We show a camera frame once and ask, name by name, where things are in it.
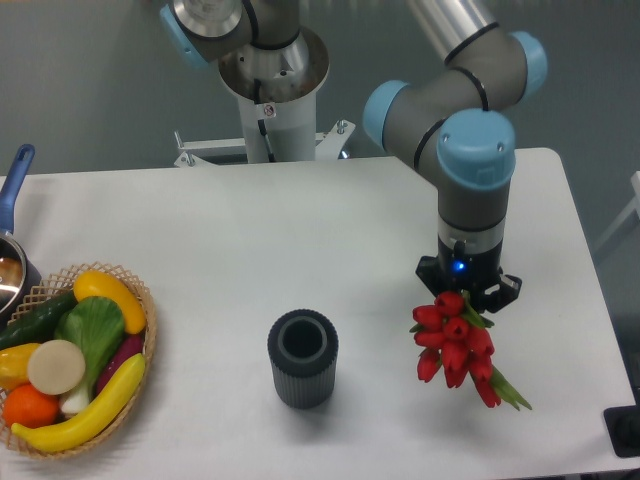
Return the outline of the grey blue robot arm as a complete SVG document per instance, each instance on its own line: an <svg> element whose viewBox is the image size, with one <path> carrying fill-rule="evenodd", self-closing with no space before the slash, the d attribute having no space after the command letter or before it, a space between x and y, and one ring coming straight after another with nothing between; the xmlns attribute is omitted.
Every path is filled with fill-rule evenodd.
<svg viewBox="0 0 640 480"><path fill-rule="evenodd" d="M429 291L462 291L480 312L515 301L522 282L500 265L515 133L504 110L544 84L540 42L507 33L480 1L413 1L444 72L423 87L389 81L368 98L369 138L438 193L438 251L416 273ZM329 71L323 41L296 1L170 1L169 37L195 67L216 64L236 97L252 163L316 160L316 94Z"/></svg>

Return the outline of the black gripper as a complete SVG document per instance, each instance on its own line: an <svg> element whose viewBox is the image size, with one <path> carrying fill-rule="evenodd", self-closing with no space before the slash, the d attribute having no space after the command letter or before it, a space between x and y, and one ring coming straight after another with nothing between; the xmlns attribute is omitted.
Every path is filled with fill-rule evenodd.
<svg viewBox="0 0 640 480"><path fill-rule="evenodd" d="M517 300L522 288L521 278L500 274L502 246L500 241L489 250L468 253L466 244L456 248L438 237L437 257L423 256L416 275L431 293L484 291L476 296L472 306L480 313L497 313Z"/></svg>

